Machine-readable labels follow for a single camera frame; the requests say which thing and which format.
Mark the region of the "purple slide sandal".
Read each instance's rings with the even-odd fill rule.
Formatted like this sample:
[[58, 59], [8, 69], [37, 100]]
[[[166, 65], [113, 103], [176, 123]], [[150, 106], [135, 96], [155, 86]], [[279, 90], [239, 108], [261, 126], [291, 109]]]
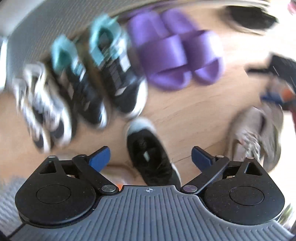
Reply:
[[181, 37], [165, 27], [159, 14], [146, 11], [132, 17], [128, 34], [148, 82], [162, 90], [180, 90], [192, 78]]
[[161, 14], [165, 27], [181, 38], [188, 67], [201, 84], [212, 85], [224, 73], [219, 36], [202, 30], [179, 9], [169, 9]]

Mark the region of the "grey white mesh sneaker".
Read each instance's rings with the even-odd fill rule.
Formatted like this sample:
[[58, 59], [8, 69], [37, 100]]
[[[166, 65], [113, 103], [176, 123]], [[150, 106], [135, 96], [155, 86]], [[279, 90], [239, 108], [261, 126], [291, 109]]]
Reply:
[[253, 157], [271, 172], [280, 159], [283, 111], [278, 104], [262, 102], [239, 112], [230, 124], [225, 156], [231, 161]]

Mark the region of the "metal perforated shoe rack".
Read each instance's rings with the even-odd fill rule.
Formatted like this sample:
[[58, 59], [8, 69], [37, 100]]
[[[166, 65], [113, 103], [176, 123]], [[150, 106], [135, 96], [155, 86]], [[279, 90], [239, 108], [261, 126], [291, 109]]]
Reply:
[[42, 58], [60, 34], [72, 35], [101, 13], [128, 18], [138, 9], [156, 9], [195, 1], [43, 1], [8, 34], [6, 74]]

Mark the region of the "black mesh sneaker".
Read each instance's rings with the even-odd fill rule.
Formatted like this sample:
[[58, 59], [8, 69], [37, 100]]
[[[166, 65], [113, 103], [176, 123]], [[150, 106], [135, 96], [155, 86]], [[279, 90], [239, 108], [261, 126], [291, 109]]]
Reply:
[[133, 166], [147, 185], [181, 188], [180, 174], [171, 163], [150, 120], [139, 117], [128, 123], [126, 146]]
[[227, 6], [227, 24], [238, 32], [264, 35], [278, 23], [275, 16], [256, 6]]

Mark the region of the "white black sneaker upturned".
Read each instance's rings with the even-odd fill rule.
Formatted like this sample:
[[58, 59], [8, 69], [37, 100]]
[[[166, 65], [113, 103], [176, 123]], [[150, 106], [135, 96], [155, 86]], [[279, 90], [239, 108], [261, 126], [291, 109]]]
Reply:
[[43, 153], [65, 147], [76, 133], [76, 120], [49, 68], [42, 62], [25, 65], [13, 79], [16, 107], [24, 117], [35, 147]]

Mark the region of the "black teal sneaker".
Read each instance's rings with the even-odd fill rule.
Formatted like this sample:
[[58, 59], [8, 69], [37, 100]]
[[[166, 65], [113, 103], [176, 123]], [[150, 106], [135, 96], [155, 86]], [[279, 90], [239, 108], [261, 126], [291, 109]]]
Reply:
[[53, 72], [67, 91], [74, 110], [89, 125], [104, 129], [108, 124], [108, 111], [103, 96], [91, 79], [75, 43], [65, 35], [60, 35], [53, 42], [51, 63]]
[[98, 16], [90, 25], [89, 54], [115, 109], [125, 118], [138, 117], [148, 97], [147, 80], [133, 68], [130, 39], [115, 18]]

